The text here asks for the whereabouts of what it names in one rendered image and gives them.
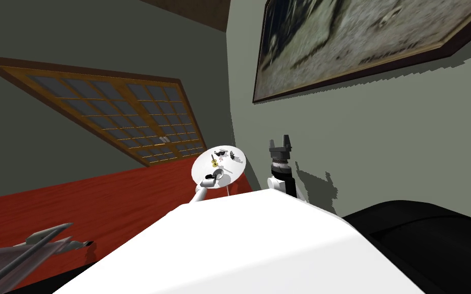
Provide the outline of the round white table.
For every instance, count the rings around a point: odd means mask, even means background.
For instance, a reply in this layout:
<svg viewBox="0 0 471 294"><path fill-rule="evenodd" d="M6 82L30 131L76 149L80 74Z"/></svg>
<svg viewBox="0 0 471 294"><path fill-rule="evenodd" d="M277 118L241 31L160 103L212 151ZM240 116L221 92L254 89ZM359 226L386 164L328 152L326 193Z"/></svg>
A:
<svg viewBox="0 0 471 294"><path fill-rule="evenodd" d="M240 149L222 145L201 153L192 166L191 175L198 185L205 175L220 168L224 171L224 175L218 183L219 188L223 188L234 183L244 172L246 165L246 157Z"/></svg>

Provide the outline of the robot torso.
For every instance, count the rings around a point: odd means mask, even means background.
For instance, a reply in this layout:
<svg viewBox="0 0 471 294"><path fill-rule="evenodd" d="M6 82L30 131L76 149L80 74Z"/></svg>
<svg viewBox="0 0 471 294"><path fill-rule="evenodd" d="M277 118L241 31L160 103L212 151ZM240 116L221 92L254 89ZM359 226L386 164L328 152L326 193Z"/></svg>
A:
<svg viewBox="0 0 471 294"><path fill-rule="evenodd" d="M54 294L424 294L349 223L274 189L184 204Z"/></svg>

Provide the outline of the wooden lattice window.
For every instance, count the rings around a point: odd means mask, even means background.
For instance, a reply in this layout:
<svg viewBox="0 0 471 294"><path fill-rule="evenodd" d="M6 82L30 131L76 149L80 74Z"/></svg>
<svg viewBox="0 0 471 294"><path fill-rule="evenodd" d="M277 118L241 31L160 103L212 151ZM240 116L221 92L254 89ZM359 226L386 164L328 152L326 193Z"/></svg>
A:
<svg viewBox="0 0 471 294"><path fill-rule="evenodd" d="M0 77L144 166L205 150L179 79L3 57Z"/></svg>

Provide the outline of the grey spiky shape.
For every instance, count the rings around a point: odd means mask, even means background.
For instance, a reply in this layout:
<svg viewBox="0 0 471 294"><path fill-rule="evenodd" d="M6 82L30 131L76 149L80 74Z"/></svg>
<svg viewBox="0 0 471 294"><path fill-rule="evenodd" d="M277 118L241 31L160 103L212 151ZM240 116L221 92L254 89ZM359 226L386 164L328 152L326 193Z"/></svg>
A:
<svg viewBox="0 0 471 294"><path fill-rule="evenodd" d="M0 248L0 294L13 290L49 257L93 244L78 242L70 236L53 242L72 223L61 224L28 236L23 243Z"/></svg>

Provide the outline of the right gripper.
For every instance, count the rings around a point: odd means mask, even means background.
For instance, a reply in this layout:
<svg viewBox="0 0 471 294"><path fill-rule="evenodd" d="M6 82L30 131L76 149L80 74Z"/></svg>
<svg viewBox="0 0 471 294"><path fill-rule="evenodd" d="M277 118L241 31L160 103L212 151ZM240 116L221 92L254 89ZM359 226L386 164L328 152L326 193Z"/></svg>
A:
<svg viewBox="0 0 471 294"><path fill-rule="evenodd" d="M269 141L269 151L272 162L280 164L288 164L291 152L291 142L289 135L283 135L283 148L276 148L273 139Z"/></svg>

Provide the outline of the dark framed wall picture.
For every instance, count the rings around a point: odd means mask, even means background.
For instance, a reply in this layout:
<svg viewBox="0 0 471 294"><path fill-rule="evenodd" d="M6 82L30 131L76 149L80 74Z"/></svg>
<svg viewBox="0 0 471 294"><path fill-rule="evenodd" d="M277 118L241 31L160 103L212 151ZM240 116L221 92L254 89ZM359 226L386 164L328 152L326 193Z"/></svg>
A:
<svg viewBox="0 0 471 294"><path fill-rule="evenodd" d="M267 0L253 102L449 57L471 0Z"/></svg>

